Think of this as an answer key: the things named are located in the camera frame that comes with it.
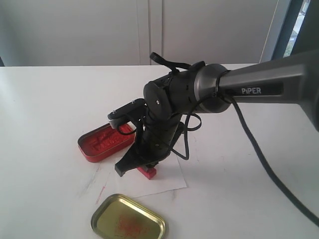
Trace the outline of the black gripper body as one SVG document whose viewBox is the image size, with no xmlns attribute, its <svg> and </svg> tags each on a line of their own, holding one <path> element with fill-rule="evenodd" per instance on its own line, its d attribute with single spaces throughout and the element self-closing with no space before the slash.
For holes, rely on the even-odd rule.
<svg viewBox="0 0 319 239">
<path fill-rule="evenodd" d="M 181 114 L 173 114 L 169 119 L 160 120 L 151 112 L 143 118 L 145 129 L 141 141 L 135 146 L 134 165 L 157 164 L 170 155 L 175 136 L 180 125 Z"/>
</svg>

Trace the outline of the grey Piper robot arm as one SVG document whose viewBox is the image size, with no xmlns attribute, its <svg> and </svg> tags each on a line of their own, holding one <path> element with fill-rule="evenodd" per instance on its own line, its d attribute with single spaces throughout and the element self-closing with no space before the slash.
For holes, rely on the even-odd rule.
<svg viewBox="0 0 319 239">
<path fill-rule="evenodd" d="M 123 176 L 138 167 L 154 167 L 169 156 L 187 127 L 183 114 L 221 113 L 231 99 L 240 103 L 298 104 L 314 127 L 319 125 L 319 53 L 310 51 L 228 70 L 219 64 L 178 65 L 162 60 L 171 71 L 148 82 L 143 98 L 109 114 L 115 129 L 127 122 L 136 140 L 115 165 Z"/>
</svg>

